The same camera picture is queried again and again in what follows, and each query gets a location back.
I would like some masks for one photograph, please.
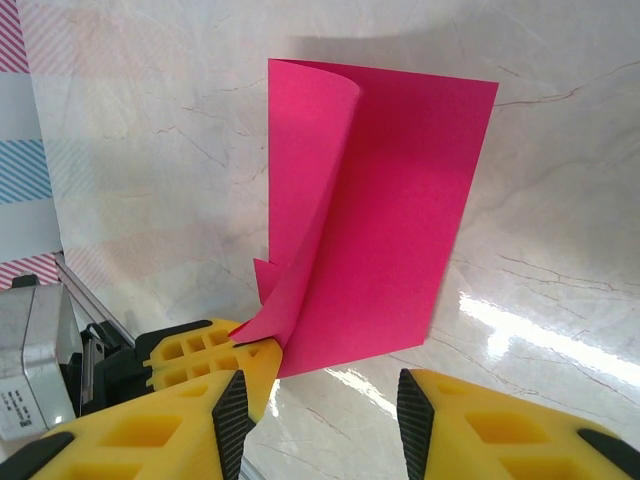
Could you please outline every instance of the yellow plastic part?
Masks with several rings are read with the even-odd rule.
[[[429,370],[410,374],[435,410],[426,480],[629,478],[578,436],[616,437],[596,423]]]
[[[212,325],[163,339],[145,366],[153,369],[147,385],[163,390],[209,372],[242,369],[247,383],[249,417],[258,423],[269,401],[282,362],[274,339],[238,346],[229,333],[241,324],[211,319]]]
[[[32,479],[222,480],[212,411],[224,402],[221,396],[234,374],[214,372],[59,426],[47,436],[71,432],[75,439]],[[247,422],[246,392],[244,382],[236,380],[238,376],[233,403],[241,404],[240,393],[244,395],[244,416],[240,408],[240,416],[232,420],[242,430]],[[245,435],[241,432],[234,447]]]

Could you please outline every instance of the marble countertop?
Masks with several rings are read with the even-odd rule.
[[[134,332],[258,308],[266,59],[499,81],[431,335],[276,384],[269,480],[405,478],[425,367],[640,447],[636,0],[18,0],[68,263]]]

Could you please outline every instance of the striped paper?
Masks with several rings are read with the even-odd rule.
[[[0,141],[0,205],[52,197],[42,140]]]
[[[51,285],[59,281],[53,254],[47,253],[0,263],[0,289],[10,288],[11,280],[24,273],[38,275],[41,285]]]
[[[29,73],[16,0],[0,0],[0,72]]]

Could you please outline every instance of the pink paper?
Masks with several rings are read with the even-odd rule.
[[[275,336],[280,376],[421,344],[496,91],[270,61],[270,252],[256,262],[264,307],[234,339]]]

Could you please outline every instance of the black rubber pad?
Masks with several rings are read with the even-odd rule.
[[[69,432],[55,433],[25,445],[0,463],[0,479],[28,480],[73,441]]]
[[[640,452],[627,442],[590,428],[578,430],[578,435],[631,478],[640,479]]]
[[[249,433],[251,430],[253,430],[254,428],[256,428],[257,423],[254,422],[251,417],[248,417],[247,419],[247,433]]]
[[[398,424],[409,480],[423,480],[435,410],[409,370],[402,369],[398,384]]]
[[[218,455],[223,480],[237,480],[240,475],[244,439],[248,433],[249,404],[244,372],[238,370],[213,408]]]

